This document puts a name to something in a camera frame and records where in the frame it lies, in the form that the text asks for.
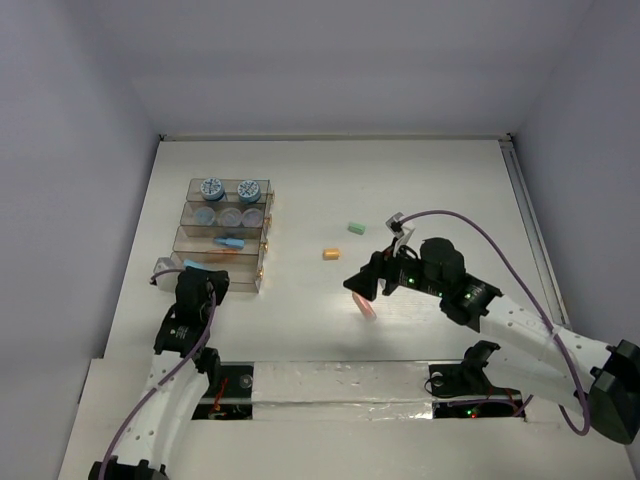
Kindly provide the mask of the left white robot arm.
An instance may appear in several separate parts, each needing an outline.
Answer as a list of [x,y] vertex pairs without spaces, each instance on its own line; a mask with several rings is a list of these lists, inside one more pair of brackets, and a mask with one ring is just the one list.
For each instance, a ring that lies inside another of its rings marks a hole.
[[220,355],[207,342],[229,273],[171,268],[154,272],[150,283],[172,275],[175,302],[157,332],[141,397],[92,465],[90,479],[169,479],[196,406],[221,385]]

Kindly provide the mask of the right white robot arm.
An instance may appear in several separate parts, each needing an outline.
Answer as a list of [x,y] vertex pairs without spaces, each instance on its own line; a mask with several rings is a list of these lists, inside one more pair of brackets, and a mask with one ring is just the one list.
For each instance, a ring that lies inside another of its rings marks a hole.
[[592,340],[516,304],[470,275],[464,257],[443,238],[418,252],[401,246],[376,251],[343,283],[368,301],[396,288],[432,295],[441,312],[481,335],[460,362],[431,368],[427,390],[437,398],[503,395],[516,391],[586,414],[604,437],[631,444],[639,432],[639,348]]

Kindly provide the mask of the clear paperclip jar small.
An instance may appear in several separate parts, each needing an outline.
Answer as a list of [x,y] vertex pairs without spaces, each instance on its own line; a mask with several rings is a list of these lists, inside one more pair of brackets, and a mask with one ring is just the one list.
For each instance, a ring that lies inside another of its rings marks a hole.
[[241,224],[246,228],[260,228],[264,222],[264,212],[258,208],[246,209],[241,218]]

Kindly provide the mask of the blue clear highlighter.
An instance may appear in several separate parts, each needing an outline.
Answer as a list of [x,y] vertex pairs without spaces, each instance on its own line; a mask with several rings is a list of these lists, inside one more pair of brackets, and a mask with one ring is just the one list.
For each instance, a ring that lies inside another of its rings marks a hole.
[[199,270],[207,270],[207,267],[201,263],[195,262],[193,260],[184,260],[183,261],[183,267],[184,268],[194,268],[194,269],[199,269]]

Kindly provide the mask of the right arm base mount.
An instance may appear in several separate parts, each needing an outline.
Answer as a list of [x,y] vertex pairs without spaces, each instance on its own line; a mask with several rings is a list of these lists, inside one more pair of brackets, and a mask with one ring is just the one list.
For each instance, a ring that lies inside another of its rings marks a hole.
[[519,391],[491,384],[485,375],[489,357],[500,347],[480,341],[467,349],[458,363],[428,367],[423,384],[435,419],[525,418],[525,402]]

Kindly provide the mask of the blue highlighter with cap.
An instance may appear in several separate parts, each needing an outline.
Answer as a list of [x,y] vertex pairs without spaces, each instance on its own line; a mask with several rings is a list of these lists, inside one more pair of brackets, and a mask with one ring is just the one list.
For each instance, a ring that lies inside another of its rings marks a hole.
[[214,239],[214,243],[227,249],[242,250],[245,247],[245,241],[237,238],[218,237]]

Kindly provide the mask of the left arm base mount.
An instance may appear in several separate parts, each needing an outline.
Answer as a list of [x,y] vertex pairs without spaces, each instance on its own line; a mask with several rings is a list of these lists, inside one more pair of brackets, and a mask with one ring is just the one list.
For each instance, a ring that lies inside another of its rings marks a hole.
[[220,381],[196,406],[193,420],[251,420],[253,417],[253,363],[223,363]]

